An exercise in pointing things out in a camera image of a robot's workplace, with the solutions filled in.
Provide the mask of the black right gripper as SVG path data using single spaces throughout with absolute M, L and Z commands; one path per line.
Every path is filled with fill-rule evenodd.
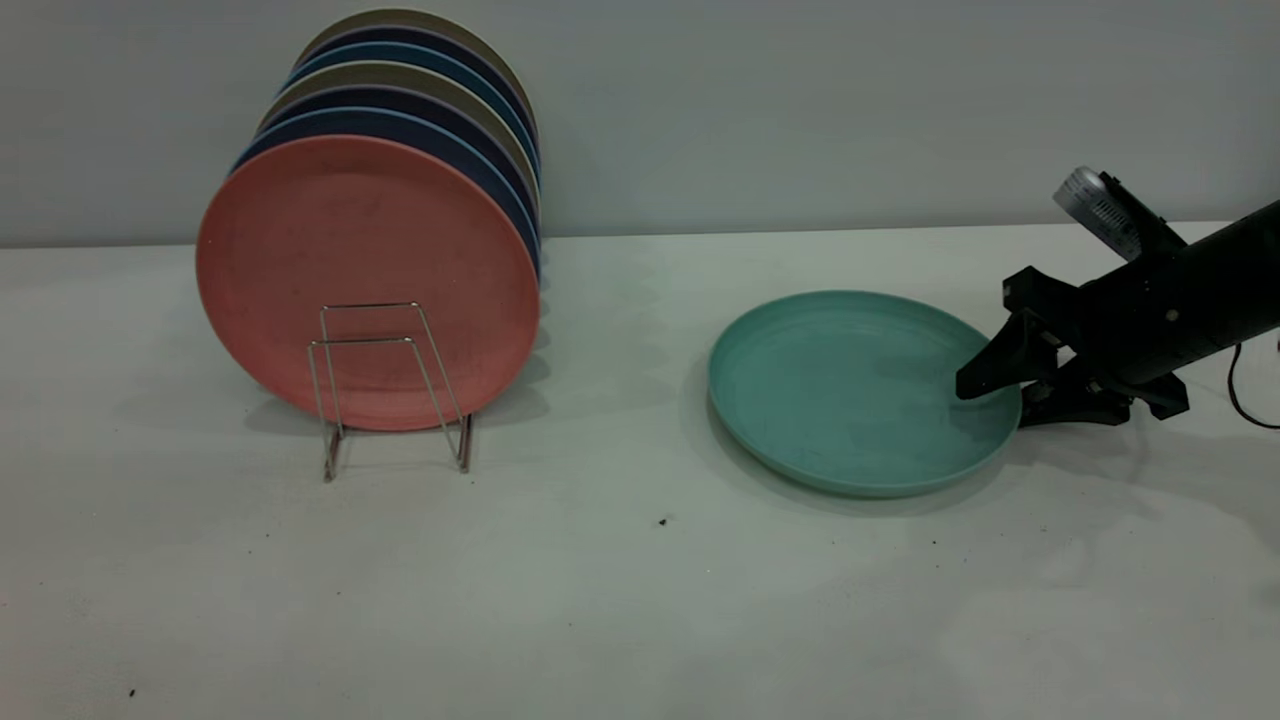
M 1169 320 L 1143 299 L 1028 266 L 1004 282 L 1004 305 L 1010 318 L 955 375 L 959 398 L 1033 382 L 1021 388 L 1020 429 L 1119 427 L 1137 400 L 1158 419 L 1189 410 Z

